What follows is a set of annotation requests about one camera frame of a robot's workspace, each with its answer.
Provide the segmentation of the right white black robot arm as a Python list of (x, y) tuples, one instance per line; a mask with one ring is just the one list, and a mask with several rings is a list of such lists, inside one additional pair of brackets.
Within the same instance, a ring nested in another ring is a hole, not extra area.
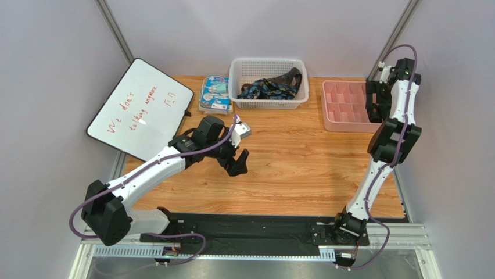
[(414, 119), (415, 97), (421, 75), (415, 60), (402, 58), (394, 66), (380, 65), (379, 81), (366, 83), (368, 118), (380, 123), (367, 152), (365, 176), (351, 201), (334, 218), (329, 233), (338, 244), (355, 243), (364, 236), (371, 208), (388, 175), (404, 162), (418, 141), (422, 129)]

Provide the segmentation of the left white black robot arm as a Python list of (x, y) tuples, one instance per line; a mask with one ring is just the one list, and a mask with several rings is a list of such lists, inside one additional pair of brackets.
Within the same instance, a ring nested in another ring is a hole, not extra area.
[(83, 239), (99, 239), (112, 246), (128, 235), (161, 234), (171, 224), (169, 212), (158, 208), (134, 210), (132, 207), (150, 190), (204, 158), (213, 158), (231, 177), (248, 171), (249, 151), (237, 154), (242, 139), (252, 131), (239, 116), (226, 126), (218, 117), (204, 117), (196, 128), (176, 135), (157, 155), (130, 173), (103, 183), (92, 182), (84, 202), (74, 211), (81, 213), (91, 235)]

